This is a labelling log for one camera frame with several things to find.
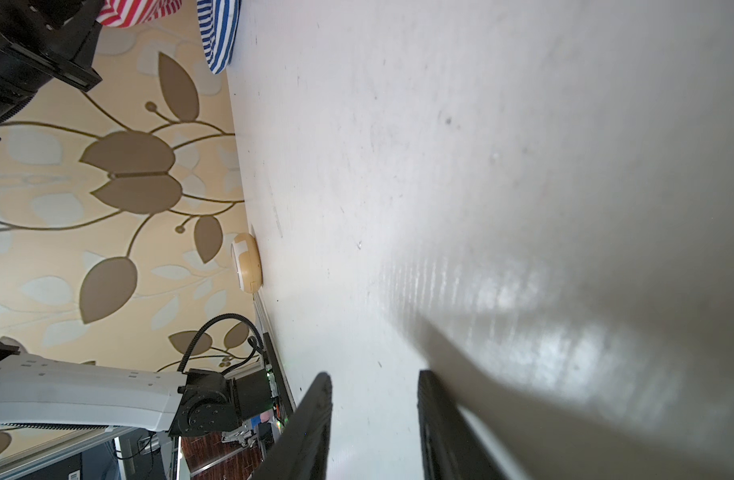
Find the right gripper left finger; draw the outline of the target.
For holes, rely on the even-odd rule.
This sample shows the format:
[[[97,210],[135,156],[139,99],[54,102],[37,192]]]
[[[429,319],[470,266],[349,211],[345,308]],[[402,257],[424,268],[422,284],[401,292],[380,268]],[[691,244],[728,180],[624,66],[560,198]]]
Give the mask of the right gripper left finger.
[[[325,479],[332,410],[331,377],[320,372],[252,479]]]

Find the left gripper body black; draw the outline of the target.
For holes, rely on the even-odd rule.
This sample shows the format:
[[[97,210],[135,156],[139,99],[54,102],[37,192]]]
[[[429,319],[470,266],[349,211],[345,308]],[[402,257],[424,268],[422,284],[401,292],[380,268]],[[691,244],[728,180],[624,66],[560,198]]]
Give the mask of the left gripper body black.
[[[82,92],[102,81],[93,60],[103,6],[91,0],[0,0],[0,125],[53,79]]]

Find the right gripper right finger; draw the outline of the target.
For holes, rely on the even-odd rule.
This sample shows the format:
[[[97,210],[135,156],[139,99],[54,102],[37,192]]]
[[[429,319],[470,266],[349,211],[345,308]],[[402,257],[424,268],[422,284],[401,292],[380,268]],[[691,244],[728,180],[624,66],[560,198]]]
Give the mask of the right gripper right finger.
[[[419,372],[417,399],[426,480],[507,478],[433,371]]]

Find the red white striped tank top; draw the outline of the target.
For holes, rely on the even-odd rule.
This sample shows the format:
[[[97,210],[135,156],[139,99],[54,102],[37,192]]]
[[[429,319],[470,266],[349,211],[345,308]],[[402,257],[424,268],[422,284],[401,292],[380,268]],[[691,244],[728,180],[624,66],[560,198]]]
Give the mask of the red white striped tank top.
[[[182,4],[182,0],[105,0],[97,21],[107,27],[129,28],[177,13]]]

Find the blue white striped tank top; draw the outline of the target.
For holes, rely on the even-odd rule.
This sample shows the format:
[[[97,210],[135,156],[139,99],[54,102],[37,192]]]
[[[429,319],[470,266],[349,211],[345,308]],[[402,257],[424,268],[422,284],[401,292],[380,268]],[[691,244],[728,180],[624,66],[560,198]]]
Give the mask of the blue white striped tank top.
[[[229,65],[239,26],[241,0],[198,0],[197,19],[210,72],[219,75]]]

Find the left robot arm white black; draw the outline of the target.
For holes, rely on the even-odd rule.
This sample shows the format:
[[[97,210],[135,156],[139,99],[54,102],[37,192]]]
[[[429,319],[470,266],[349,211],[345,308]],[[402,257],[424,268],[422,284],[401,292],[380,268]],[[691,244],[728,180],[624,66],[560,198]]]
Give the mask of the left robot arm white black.
[[[52,79],[72,86],[101,113],[108,113],[87,95],[102,78],[92,62],[101,34],[104,1],[0,1],[0,128],[37,125],[10,121]],[[120,215],[142,215],[145,219],[132,235],[122,256],[109,257],[90,269],[80,289],[79,313],[83,324],[103,320],[121,309],[134,295],[138,271],[131,255],[143,228],[163,213],[186,218],[176,228],[185,231],[193,219],[196,249],[204,263],[215,255],[198,244],[202,231],[222,234],[219,215],[244,200],[223,200],[187,193],[170,173],[176,163],[175,150],[213,138],[236,137],[199,119],[198,103],[178,107],[170,100],[185,99],[180,84],[161,85],[177,121],[160,115],[166,123],[151,131],[130,129],[107,117],[123,130],[103,137],[87,147],[80,163],[107,174],[108,181],[91,192],[113,212],[84,223],[57,227],[34,227],[0,220],[0,233],[12,231],[62,232],[86,228]],[[156,135],[177,125],[209,125],[217,133],[173,147]],[[183,198],[225,204],[210,214],[174,210]],[[253,351],[222,372],[192,369],[187,364],[209,328],[235,320],[245,325],[252,337]],[[24,353],[0,341],[0,424],[17,428],[106,428],[129,426],[170,435],[195,437],[212,432],[232,432],[243,421],[271,408],[273,394],[269,374],[261,374],[260,387],[243,379],[227,378],[254,355],[264,361],[267,348],[255,324],[245,316],[224,313],[215,316],[190,337],[177,370],[172,372],[132,371],[97,365],[58,362]]]

